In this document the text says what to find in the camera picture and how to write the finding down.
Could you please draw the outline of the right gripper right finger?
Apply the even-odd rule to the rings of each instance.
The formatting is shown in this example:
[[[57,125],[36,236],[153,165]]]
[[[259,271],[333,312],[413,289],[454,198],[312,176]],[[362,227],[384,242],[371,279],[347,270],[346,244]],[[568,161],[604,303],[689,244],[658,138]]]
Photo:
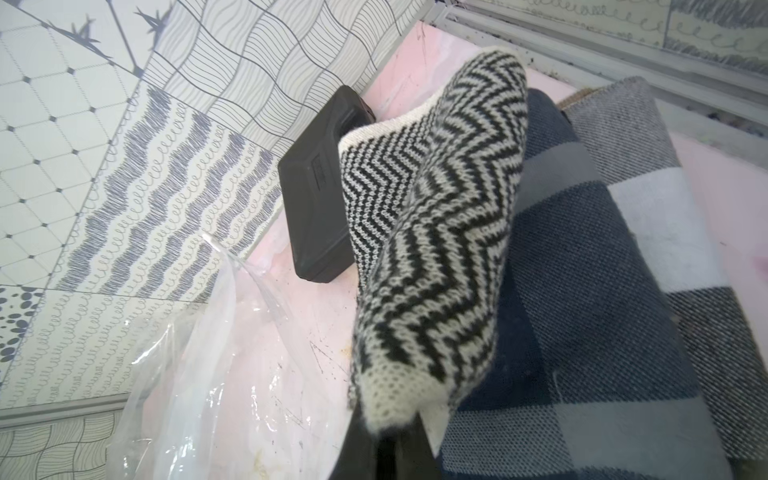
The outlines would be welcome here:
[[[433,455],[419,414],[394,436],[394,478],[396,480],[439,480],[441,471]]]

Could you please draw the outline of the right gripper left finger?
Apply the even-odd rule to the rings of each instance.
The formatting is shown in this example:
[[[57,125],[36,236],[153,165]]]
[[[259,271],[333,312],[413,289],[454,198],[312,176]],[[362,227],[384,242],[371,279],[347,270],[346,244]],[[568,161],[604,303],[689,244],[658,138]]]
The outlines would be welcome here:
[[[361,407],[357,405],[329,480],[374,480],[377,448],[377,441],[368,431]]]

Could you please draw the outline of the clear plastic vacuum bag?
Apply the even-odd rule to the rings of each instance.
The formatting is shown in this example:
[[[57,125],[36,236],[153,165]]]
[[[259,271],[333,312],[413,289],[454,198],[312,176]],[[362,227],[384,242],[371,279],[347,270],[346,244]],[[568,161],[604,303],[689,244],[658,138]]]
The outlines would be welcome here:
[[[110,479],[326,479],[350,413],[357,273],[301,280],[285,237],[237,258],[210,236],[208,302],[170,315],[136,359]]]

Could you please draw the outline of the dark grey blanket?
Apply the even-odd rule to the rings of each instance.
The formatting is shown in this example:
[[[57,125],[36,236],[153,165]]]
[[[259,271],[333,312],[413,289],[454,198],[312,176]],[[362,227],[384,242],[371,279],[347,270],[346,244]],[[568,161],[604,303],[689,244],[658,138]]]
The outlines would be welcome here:
[[[496,357],[448,423],[446,479],[728,479],[670,310],[571,124],[528,93]]]

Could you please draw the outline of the black white herringbone knit blanket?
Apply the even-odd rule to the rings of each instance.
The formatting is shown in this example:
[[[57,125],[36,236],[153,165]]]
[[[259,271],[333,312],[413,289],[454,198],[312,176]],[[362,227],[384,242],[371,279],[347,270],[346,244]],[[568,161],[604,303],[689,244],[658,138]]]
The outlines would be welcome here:
[[[340,140],[359,275],[350,397],[372,434],[458,405],[489,370],[528,125],[525,70],[495,47]]]

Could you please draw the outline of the black white checkered blanket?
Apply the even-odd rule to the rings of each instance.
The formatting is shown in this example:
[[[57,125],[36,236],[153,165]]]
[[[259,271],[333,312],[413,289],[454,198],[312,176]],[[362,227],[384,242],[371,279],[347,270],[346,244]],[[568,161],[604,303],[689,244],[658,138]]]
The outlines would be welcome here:
[[[631,77],[559,107],[667,297],[726,457],[765,463],[767,371],[650,86]]]

